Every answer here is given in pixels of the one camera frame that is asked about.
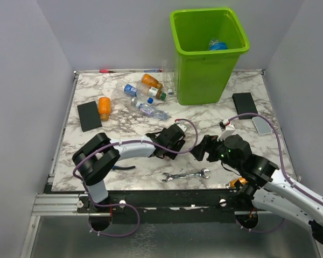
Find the small orange bottle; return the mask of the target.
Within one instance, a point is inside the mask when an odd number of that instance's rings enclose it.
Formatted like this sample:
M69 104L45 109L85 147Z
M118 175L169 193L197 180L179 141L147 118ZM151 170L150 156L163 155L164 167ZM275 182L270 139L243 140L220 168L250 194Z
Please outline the small orange bottle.
M111 100L108 97L99 98L98 112L102 121L107 121L111 114Z

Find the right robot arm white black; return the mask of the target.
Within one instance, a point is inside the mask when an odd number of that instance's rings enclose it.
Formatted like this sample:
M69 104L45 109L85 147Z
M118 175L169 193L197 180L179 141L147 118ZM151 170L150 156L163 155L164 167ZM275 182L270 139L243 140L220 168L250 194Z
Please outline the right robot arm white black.
M323 245L323 196L284 175L270 160L253 154L239 135L224 140L206 135L191 153L198 161L207 153L207 161L221 161L246 179L236 197L240 209L254 206L277 214L304 226Z

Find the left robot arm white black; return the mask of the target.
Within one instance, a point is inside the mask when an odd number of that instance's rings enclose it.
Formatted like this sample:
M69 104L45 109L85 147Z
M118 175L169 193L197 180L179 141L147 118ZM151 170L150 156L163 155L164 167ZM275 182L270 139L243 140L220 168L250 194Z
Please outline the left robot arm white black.
M104 178L117 161L136 157L169 157L175 159L185 144L187 127L175 123L157 133L148 133L141 138L120 143L110 139L105 133L99 133L89 140L73 156L87 191L90 193L89 205L96 212L104 211L108 206L108 192Z

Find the green plastic bin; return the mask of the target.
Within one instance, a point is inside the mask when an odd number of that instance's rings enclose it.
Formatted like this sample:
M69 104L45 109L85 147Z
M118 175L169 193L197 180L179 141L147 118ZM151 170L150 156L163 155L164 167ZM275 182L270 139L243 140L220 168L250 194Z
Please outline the green plastic bin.
M240 56L250 48L238 16L228 7L183 9L171 12L170 24L178 103L218 102ZM210 51L213 38L225 42L228 49Z

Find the tall clear bottle by bin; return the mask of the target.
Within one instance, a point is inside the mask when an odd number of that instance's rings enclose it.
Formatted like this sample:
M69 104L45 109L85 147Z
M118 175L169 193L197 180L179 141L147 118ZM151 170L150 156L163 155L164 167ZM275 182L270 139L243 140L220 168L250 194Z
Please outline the tall clear bottle by bin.
M163 85L166 88L168 95L174 95L174 81L173 81L173 69L171 63L164 60L161 64Z

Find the silver open-end wrench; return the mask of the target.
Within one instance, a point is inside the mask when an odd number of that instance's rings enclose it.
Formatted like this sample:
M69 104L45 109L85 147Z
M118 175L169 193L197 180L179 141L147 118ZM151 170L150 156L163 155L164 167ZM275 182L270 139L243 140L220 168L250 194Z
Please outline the silver open-end wrench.
M210 170L207 168L201 169L200 171L193 172L193 173L182 173L182 174L169 174L163 173L166 176L165 179L162 179L162 182L169 182L175 179L182 179L182 178L191 178L191 177L202 177L202 178L209 178L206 174L210 173Z

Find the small red blue label bottle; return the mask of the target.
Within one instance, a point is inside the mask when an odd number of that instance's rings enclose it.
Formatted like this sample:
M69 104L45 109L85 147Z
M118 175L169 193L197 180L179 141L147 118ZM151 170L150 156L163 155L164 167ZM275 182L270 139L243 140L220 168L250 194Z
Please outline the small red blue label bottle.
M148 103L143 103L137 97L133 97L131 99L131 105L135 107L135 109L139 110L145 116L156 118L159 120L167 120L169 119L169 115L167 112L158 109L149 105Z

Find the black flat box right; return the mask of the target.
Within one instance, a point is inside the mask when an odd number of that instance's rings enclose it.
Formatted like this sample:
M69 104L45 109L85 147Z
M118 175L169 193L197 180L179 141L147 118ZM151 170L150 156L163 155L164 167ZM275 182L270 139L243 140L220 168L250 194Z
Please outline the black flat box right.
M244 114L244 113L258 114L256 105L252 98L251 93L249 92L234 93L232 94L232 99L233 99L237 114ZM239 119L251 119L254 116L255 115L245 115L245 116L239 117Z

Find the black flat box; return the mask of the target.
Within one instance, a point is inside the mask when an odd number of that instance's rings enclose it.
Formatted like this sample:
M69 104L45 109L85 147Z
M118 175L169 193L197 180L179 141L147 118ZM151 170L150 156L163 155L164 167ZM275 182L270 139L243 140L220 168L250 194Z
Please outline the black flat box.
M77 106L81 129L87 132L102 126L101 118L95 101Z
M258 114L256 105L252 98L251 93L249 92L234 93L232 94L232 99L233 99L237 114L244 114L244 113ZM245 116L239 117L239 119L251 119L254 116L255 115L245 115Z

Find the brown tea bottle green cap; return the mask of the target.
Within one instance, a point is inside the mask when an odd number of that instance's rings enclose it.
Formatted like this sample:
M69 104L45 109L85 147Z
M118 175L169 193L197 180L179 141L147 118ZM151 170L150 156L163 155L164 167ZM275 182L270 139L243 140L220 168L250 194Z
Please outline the brown tea bottle green cap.
M166 93L162 92L160 89L157 89L155 87L151 87L148 90L148 95L152 98L160 99L162 101L166 98Z

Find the orange juice bottle back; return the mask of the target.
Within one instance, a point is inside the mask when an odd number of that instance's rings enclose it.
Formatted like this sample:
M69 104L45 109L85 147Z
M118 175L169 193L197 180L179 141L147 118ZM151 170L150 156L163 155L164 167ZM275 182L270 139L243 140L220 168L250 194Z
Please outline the orange juice bottle back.
M156 78L154 78L153 76L151 76L149 74L144 74L141 79L141 82L148 85L148 86L157 88L159 90L161 90L163 87L163 85Z

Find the clear bottle blue label back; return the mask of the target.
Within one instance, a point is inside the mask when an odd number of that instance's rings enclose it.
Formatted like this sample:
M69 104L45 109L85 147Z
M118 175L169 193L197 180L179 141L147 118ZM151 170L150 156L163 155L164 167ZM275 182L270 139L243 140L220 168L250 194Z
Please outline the clear bottle blue label back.
M130 84L126 84L124 86L123 91L125 94L132 96L132 97L136 97L137 99L140 99L141 101L147 101L147 102L150 101L149 96L143 94L140 90L138 90L137 88L133 87Z

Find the blue marker pen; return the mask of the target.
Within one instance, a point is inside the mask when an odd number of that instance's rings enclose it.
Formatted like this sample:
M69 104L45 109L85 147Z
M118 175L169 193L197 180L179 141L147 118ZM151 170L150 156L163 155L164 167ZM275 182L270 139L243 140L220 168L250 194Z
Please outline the blue marker pen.
M162 70L161 69L147 69L144 70L145 73L161 73Z

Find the black flat box left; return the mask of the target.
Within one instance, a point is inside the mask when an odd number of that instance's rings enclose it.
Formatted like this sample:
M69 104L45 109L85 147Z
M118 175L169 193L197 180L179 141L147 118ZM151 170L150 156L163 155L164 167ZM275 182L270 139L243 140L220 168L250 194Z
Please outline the black flat box left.
M81 129L87 132L102 126L101 118L95 101L77 106Z

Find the clear bottle light-blue label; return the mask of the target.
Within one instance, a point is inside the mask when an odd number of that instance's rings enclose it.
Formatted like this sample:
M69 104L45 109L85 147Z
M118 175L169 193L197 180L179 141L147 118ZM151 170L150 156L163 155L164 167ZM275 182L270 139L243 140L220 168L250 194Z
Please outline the clear bottle light-blue label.
M209 42L209 50L210 51L220 51L227 50L228 47L225 42L219 41L215 38L211 39Z

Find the red marker pen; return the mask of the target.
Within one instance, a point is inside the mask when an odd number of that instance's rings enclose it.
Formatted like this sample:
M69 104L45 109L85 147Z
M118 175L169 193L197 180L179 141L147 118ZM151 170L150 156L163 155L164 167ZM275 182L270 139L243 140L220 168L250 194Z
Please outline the red marker pen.
M108 73L115 73L115 71L113 70L107 70L107 69L100 69L99 73L103 73L103 74L108 74Z

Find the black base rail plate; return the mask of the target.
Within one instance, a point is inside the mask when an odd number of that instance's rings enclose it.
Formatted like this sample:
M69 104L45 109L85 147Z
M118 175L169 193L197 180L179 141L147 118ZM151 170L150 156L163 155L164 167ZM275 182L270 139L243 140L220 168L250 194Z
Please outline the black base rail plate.
M129 190L110 191L99 207L86 193L50 193L37 196L33 211L42 216L82 216L104 224L234 223L237 217L255 222L257 204L240 201L237 190Z

